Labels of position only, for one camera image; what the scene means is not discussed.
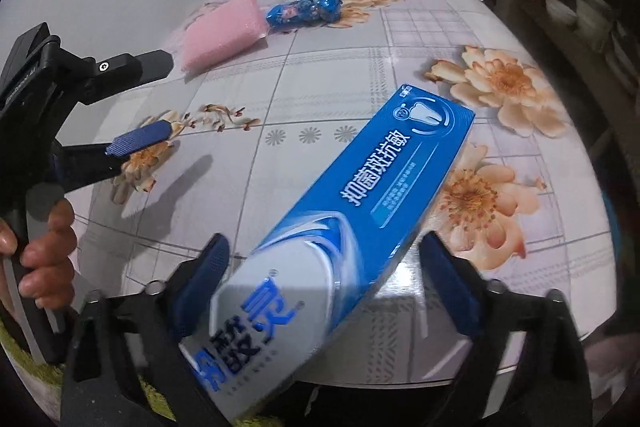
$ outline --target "human hand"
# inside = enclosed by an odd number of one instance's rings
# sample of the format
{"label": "human hand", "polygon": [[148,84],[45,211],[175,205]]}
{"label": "human hand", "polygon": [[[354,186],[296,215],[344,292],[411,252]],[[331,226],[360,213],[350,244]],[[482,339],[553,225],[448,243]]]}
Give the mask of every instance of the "human hand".
{"label": "human hand", "polygon": [[[71,304],[74,298],[71,281],[76,272],[68,257],[78,245],[76,233],[71,228],[73,222],[74,210],[71,203],[59,201],[49,214],[49,232],[31,241],[20,255],[20,263],[33,271],[22,278],[18,290],[22,296],[36,299],[36,306],[39,308],[63,308]],[[14,232],[0,219],[0,255],[12,255],[16,248]],[[14,315],[2,263],[0,300],[5,309]]]}

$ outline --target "floral tablecloth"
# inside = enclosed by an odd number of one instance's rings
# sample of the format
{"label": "floral tablecloth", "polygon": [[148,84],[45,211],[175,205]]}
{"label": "floral tablecloth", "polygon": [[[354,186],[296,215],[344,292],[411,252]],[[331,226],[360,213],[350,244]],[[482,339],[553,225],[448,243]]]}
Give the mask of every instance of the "floral tablecloth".
{"label": "floral tablecloth", "polygon": [[[179,62],[180,37],[168,42]],[[258,0],[268,8],[285,0]],[[78,271],[110,295],[165,279],[214,232],[233,245],[226,277],[400,84],[476,112],[466,149],[425,229],[514,291],[558,288],[581,334],[615,310],[609,223],[586,151],[526,50],[479,0],[343,0],[330,26],[274,33],[195,78],[167,78],[92,108],[95,142],[153,118],[175,136],[114,182],[72,193]],[[61,132],[73,142],[78,108]],[[513,367],[514,335],[503,367]],[[453,377],[457,334],[415,247],[366,311],[300,374],[338,385],[429,385]]]}

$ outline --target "screw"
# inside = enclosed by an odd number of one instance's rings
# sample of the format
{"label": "screw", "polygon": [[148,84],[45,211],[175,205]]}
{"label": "screw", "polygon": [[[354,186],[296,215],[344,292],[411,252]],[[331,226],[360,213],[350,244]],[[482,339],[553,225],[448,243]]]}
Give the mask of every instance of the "screw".
{"label": "screw", "polygon": [[145,293],[147,295],[158,295],[164,291],[166,284],[163,281],[151,281],[145,286]]}
{"label": "screw", "polygon": [[104,294],[100,290],[91,290],[84,297],[84,301],[88,303],[94,303],[104,298]]}
{"label": "screw", "polygon": [[507,286],[505,286],[504,282],[499,281],[497,279],[491,279],[487,283],[486,288],[491,293],[505,293],[507,291]]}

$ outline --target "toothpaste box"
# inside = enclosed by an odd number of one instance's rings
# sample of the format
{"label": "toothpaste box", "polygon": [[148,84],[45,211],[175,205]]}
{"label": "toothpaste box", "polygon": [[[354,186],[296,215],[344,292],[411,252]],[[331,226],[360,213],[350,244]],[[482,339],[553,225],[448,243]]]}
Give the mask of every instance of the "toothpaste box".
{"label": "toothpaste box", "polygon": [[473,119],[401,86],[218,289],[208,330],[182,348],[230,421],[282,386],[393,272]]}

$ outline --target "brand logo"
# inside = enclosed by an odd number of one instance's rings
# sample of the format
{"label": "brand logo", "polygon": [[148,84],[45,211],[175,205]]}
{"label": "brand logo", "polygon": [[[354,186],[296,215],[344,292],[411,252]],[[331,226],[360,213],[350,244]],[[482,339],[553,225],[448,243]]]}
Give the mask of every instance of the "brand logo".
{"label": "brand logo", "polygon": [[[276,327],[287,326],[304,305],[300,301],[287,311],[275,281],[271,277],[264,279],[240,305],[244,313],[227,319],[192,358],[198,381],[214,393],[219,392],[223,384],[228,384],[226,393],[229,395],[249,383],[278,354],[278,350],[270,346]],[[244,371],[248,365],[251,370]]]}
{"label": "brand logo", "polygon": [[453,128],[454,117],[445,102],[435,97],[420,96],[404,102],[393,111],[394,118],[408,121],[416,134],[444,136]]}
{"label": "brand logo", "polygon": [[402,91],[400,92],[400,98],[406,97],[412,90],[411,86],[402,86]]}
{"label": "brand logo", "polygon": [[20,81],[20,83],[18,84],[18,86],[17,86],[14,90],[12,90],[12,92],[11,92],[11,93],[9,93],[9,96],[8,96],[8,97],[6,97],[6,101],[4,102],[4,105],[5,105],[5,106],[8,106],[8,105],[10,105],[10,103],[12,103],[12,102],[13,102],[13,100],[14,100],[14,98],[15,98],[15,95],[16,95],[16,94],[18,94],[18,92],[20,92],[20,90],[22,89],[22,87],[24,86],[24,84],[26,84],[26,83],[27,83],[27,80],[29,80],[29,79],[31,78],[31,75],[32,75],[33,73],[35,73],[37,69],[38,69],[38,66],[36,65],[36,66],[34,66],[33,68],[31,68],[31,70],[29,70],[29,71],[27,72],[27,74],[25,74],[25,75],[24,75],[23,79]]}

